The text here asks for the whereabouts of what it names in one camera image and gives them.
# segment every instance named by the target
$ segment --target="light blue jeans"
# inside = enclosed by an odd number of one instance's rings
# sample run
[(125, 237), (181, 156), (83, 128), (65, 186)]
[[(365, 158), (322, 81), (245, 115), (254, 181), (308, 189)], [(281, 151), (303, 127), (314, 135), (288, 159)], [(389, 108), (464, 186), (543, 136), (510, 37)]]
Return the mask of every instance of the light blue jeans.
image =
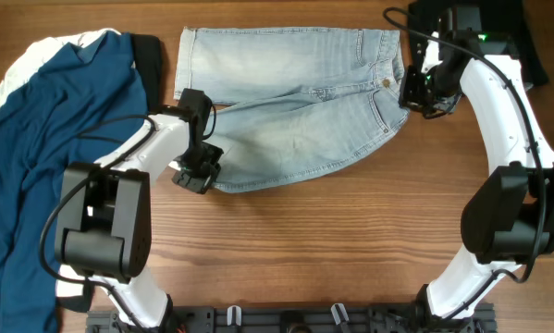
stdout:
[[(255, 191), (347, 167), (406, 121), (398, 31), (185, 29), (174, 96), (202, 90), (225, 154), (215, 187)], [(213, 120), (209, 118), (210, 130)]]

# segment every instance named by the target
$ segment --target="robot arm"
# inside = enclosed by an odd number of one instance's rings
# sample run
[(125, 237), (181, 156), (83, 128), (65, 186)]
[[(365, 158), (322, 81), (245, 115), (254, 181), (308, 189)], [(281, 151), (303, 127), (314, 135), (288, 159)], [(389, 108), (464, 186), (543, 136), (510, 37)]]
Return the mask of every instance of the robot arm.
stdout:
[[(108, 296), (118, 309), (123, 330), (141, 327), (176, 331), (171, 298), (156, 286), (145, 266), (152, 242), (150, 187), (178, 156), (181, 170), (173, 181), (190, 191), (205, 193), (209, 189), (223, 153), (203, 142), (211, 107), (203, 92), (185, 90), (178, 107), (164, 106), (150, 116), (155, 129), (149, 140), (125, 161), (91, 181), (58, 215), (55, 257), (62, 264), (59, 274), (112, 287), (116, 295)], [(93, 164), (70, 165), (62, 194), (101, 170), (100, 166), (117, 160), (145, 137), (151, 126), (145, 122), (118, 149)], [(92, 290), (87, 291), (83, 285), (60, 280), (56, 284), (57, 297), (64, 305), (73, 308), (70, 300), (83, 300), (83, 309), (76, 304), (75, 310), (89, 309)]]
[[(539, 253), (554, 251), (554, 152), (537, 125), (527, 100), (521, 64), (506, 36), (480, 32), (475, 7), (454, 7), (439, 19), (442, 41), (464, 46), (498, 68), (520, 96), (521, 110), (506, 82), (483, 61), (429, 41), (420, 70), (410, 67), (402, 82), (400, 103), (425, 118), (451, 114), (462, 94), (472, 104), (486, 147), (490, 177), (462, 213), (463, 246), (445, 272), (417, 297), (422, 306), (413, 327), (442, 319), (471, 317), (475, 306), (504, 277), (531, 258), (538, 230), (539, 203), (525, 203), (528, 192), (538, 197), (537, 167), (547, 183), (546, 224), (539, 230)], [(536, 165), (522, 112), (526, 112), (541, 166)]]

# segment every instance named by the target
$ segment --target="black garment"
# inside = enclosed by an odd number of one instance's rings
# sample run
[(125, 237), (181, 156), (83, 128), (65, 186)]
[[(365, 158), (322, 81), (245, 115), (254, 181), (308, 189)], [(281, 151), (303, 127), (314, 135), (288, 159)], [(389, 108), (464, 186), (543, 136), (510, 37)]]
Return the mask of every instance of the black garment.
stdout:
[(159, 106), (160, 81), (162, 79), (162, 46), (155, 36), (131, 34), (135, 68), (141, 76), (147, 95), (147, 107), (151, 111)]
[[(417, 0), (409, 4), (408, 10), (420, 22), (408, 20), (408, 27), (418, 31), (433, 33), (441, 13), (454, 5), (477, 5), (480, 7), (482, 30), (508, 33), (515, 41), (523, 68), (523, 80), (540, 86), (548, 83), (548, 74), (537, 57), (534, 42), (523, 19), (522, 0)], [(418, 44), (422, 53), (419, 55)], [(426, 40), (410, 36), (410, 48), (413, 63), (420, 68), (423, 65)]]

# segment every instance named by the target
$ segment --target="black mounting rail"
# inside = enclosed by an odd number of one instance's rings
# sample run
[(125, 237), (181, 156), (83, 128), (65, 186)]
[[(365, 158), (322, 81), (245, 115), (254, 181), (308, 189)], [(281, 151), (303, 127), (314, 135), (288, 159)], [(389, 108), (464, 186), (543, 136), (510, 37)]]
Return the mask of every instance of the black mounting rail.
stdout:
[[(174, 312), (184, 333), (497, 333), (494, 306), (490, 303), (478, 304), (474, 316), (463, 320), (458, 329), (410, 330), (408, 319), (400, 316), (410, 309), (408, 303), (348, 308), (342, 319), (335, 319), (331, 308), (240, 309), (234, 306), (229, 310), (200, 306), (174, 307)], [(300, 318), (298, 321), (302, 323), (291, 323), (292, 317)], [(117, 311), (88, 312), (86, 333), (118, 333), (122, 332), (120, 328)]]

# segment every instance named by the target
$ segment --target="jeans pocket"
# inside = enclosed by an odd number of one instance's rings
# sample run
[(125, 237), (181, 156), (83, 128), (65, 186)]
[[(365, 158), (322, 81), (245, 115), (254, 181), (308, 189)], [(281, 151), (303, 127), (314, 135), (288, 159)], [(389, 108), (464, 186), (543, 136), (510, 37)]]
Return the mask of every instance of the jeans pocket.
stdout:
[(371, 106), (385, 133), (397, 132), (408, 118), (409, 111), (400, 106), (398, 95), (391, 87), (373, 92)]

